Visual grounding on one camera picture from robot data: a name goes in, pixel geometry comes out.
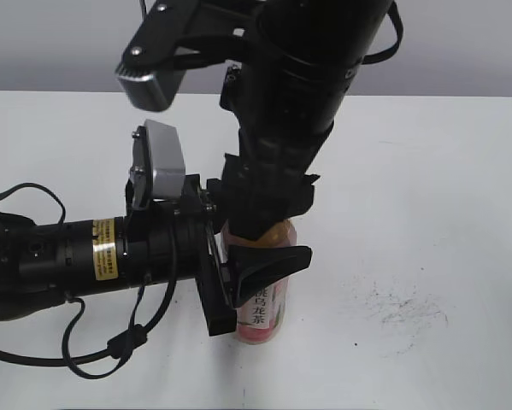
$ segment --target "plastic bottle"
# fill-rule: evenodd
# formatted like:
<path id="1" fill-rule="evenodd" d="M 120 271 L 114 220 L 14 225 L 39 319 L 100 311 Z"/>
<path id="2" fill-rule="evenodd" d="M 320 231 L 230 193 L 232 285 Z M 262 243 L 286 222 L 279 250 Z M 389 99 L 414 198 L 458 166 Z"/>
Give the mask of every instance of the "plastic bottle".
<path id="1" fill-rule="evenodd" d="M 257 241 L 235 237 L 225 224 L 221 230 L 221 244 L 227 255 L 229 245 L 250 248 L 284 248 L 294 246 L 297 233 L 289 220 L 273 226 Z M 271 284 L 260 291 L 237 310 L 237 339 L 249 343 L 265 343 L 279 330 L 285 313 L 285 298 L 288 278 Z"/>

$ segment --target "white table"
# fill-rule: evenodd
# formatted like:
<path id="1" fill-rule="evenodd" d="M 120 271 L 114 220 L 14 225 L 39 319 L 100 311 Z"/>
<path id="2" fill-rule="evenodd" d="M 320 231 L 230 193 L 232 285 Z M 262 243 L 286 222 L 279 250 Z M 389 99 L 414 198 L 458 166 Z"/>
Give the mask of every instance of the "white table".
<path id="1" fill-rule="evenodd" d="M 220 175 L 237 124 L 217 103 L 178 96 L 147 115 L 121 94 L 0 92 L 0 190 L 37 181 L 69 220 L 122 215 L 130 133 L 146 116 L 179 128 L 189 173 Z M 185 282 L 111 378 L 0 362 L 0 409 L 512 409 L 512 99 L 349 97 L 312 171 L 323 176 L 315 206 L 296 226 L 315 256 L 291 280 L 273 341 L 208 338 Z M 58 217 L 30 191 L 0 209 Z M 148 290 L 140 322 L 162 292 Z M 73 352 L 122 331 L 134 295 L 86 298 Z M 77 309 L 0 324 L 0 348 L 59 356 Z"/>

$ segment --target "bottle label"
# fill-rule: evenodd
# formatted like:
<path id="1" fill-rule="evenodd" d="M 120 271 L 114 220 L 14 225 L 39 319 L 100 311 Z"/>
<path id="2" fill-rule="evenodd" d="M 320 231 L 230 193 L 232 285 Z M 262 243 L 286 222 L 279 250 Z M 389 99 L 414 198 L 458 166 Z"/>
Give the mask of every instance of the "bottle label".
<path id="1" fill-rule="evenodd" d="M 254 329 L 268 329 L 274 314 L 273 292 L 271 285 L 251 297 L 240 309 L 239 323 Z"/>

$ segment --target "black wire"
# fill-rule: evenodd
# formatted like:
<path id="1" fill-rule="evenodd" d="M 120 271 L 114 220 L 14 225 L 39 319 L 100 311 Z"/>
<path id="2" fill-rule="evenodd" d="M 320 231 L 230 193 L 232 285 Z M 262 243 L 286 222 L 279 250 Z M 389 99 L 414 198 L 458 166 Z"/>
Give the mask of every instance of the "black wire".
<path id="1" fill-rule="evenodd" d="M 139 7 L 142 9 L 142 20 L 147 17 L 147 7 L 145 6 L 145 0 L 139 0 Z"/>
<path id="2" fill-rule="evenodd" d="M 78 365 L 84 365 L 86 363 L 92 363 L 97 360 L 109 357 L 109 353 L 106 350 L 100 350 L 93 354 L 87 354 L 85 356 L 75 357 L 73 361 Z M 64 367 L 66 364 L 62 358 L 60 359 L 47 359 L 44 357 L 29 357 L 21 356 L 18 354 L 12 354 L 3 352 L 0 350 L 0 361 L 4 361 L 13 365 L 19 366 L 35 366 L 35 367 Z"/>
<path id="3" fill-rule="evenodd" d="M 402 43 L 403 39 L 403 23 L 402 18 L 400 17 L 400 13 L 398 12 L 398 6 L 396 2 L 392 2 L 391 7 L 388 11 L 389 18 L 391 19 L 392 26 L 394 27 L 394 30 L 396 31 L 397 41 L 396 43 L 389 49 L 380 51 L 376 54 L 371 54 L 364 57 L 364 60 L 362 64 L 368 65 L 368 64 L 376 64 L 378 62 L 383 62 L 385 60 L 388 60 L 392 56 L 394 56 L 398 49 L 400 48 L 400 44 Z"/>
<path id="4" fill-rule="evenodd" d="M 175 241 L 174 229 L 170 226 L 168 230 L 168 235 L 171 240 L 170 243 L 172 245 L 172 266 L 170 272 L 170 279 L 168 280 L 168 285 L 164 297 L 162 298 L 161 305 L 157 309 L 155 315 L 150 319 L 147 325 L 144 326 L 146 333 L 149 333 L 151 330 L 155 328 L 155 326 L 162 319 L 164 314 L 167 312 L 168 307 L 170 306 L 170 302 L 172 301 L 172 297 L 174 296 L 174 291 L 176 288 L 177 278 L 178 278 L 178 250 Z M 95 361 L 105 359 L 109 357 L 109 351 L 107 349 L 100 350 L 99 352 L 93 354 L 86 354 L 84 356 L 71 358 L 71 361 L 76 365 L 84 365 L 87 363 L 93 363 Z M 8 352 L 4 352 L 0 350 L 0 361 L 4 361 L 13 365 L 19 366 L 35 366 L 35 367 L 64 367 L 68 364 L 63 358 L 60 359 L 50 359 L 43 357 L 29 357 L 22 356 L 19 354 L 12 354 Z"/>
<path id="5" fill-rule="evenodd" d="M 144 326 L 147 333 L 155 328 L 167 312 L 170 302 L 172 301 L 172 297 L 174 296 L 174 291 L 176 290 L 176 283 L 178 282 L 178 249 L 172 225 L 168 228 L 168 236 L 170 237 L 170 243 L 172 245 L 172 266 L 170 268 L 170 278 L 168 279 L 167 290 L 164 292 L 161 305 L 157 309 L 155 315 L 153 315 L 150 321 L 147 322 L 147 325 Z"/>
<path id="6" fill-rule="evenodd" d="M 58 227 L 57 229 L 60 230 L 62 228 L 62 225 L 64 223 L 64 220 L 66 220 L 66 207 L 64 207 L 64 204 L 62 201 L 60 201 L 60 198 L 56 196 L 54 192 L 52 192 L 50 189 L 48 189 L 46 186 L 42 186 L 40 184 L 34 184 L 33 182 L 25 182 L 23 184 L 18 184 L 10 188 L 9 190 L 6 190 L 4 192 L 0 192 L 0 201 L 3 199 L 8 198 L 9 196 L 13 195 L 16 191 L 24 189 L 24 188 L 34 188 L 36 190 L 41 190 L 45 194 L 49 195 L 52 199 L 60 205 L 60 208 L 62 209 L 62 214 L 60 215 L 60 219 L 58 220 Z"/>
<path id="7" fill-rule="evenodd" d="M 107 376 L 112 375 L 128 362 L 128 360 L 132 356 L 132 352 L 135 349 L 134 326 L 136 325 L 136 312 L 138 311 L 139 303 L 142 301 L 142 298 L 144 297 L 144 292 L 145 284 L 140 286 L 138 290 L 138 298 L 136 299 L 136 304 L 134 305 L 134 309 L 132 310 L 130 320 L 128 322 L 127 339 L 125 341 L 125 346 L 123 348 L 121 358 L 119 359 L 119 361 L 117 362 L 113 369 L 111 369 L 109 372 L 105 372 L 102 374 L 90 374 L 80 369 L 79 366 L 77 366 L 77 364 L 72 359 L 71 354 L 69 353 L 69 338 L 71 337 L 71 332 L 73 331 L 75 325 L 77 325 L 77 322 L 79 322 L 79 319 L 81 319 L 81 316 L 85 312 L 85 301 L 83 301 L 79 297 L 75 297 L 74 299 L 70 300 L 70 302 L 79 303 L 81 305 L 81 309 L 72 319 L 72 321 L 69 322 L 69 325 L 66 328 L 66 331 L 64 331 L 64 336 L 62 338 L 62 355 L 64 362 L 66 363 L 66 366 L 69 368 L 69 370 L 71 370 L 77 376 L 80 376 L 82 378 L 87 378 L 89 380 L 97 380 L 99 378 L 106 378 Z"/>

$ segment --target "yellow warning label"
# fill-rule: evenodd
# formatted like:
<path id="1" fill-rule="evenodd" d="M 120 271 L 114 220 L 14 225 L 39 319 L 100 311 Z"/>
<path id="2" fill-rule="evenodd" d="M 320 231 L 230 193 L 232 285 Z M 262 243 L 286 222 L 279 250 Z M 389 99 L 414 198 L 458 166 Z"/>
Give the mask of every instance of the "yellow warning label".
<path id="1" fill-rule="evenodd" d="M 96 280 L 119 277 L 114 220 L 92 221 L 92 259 Z"/>

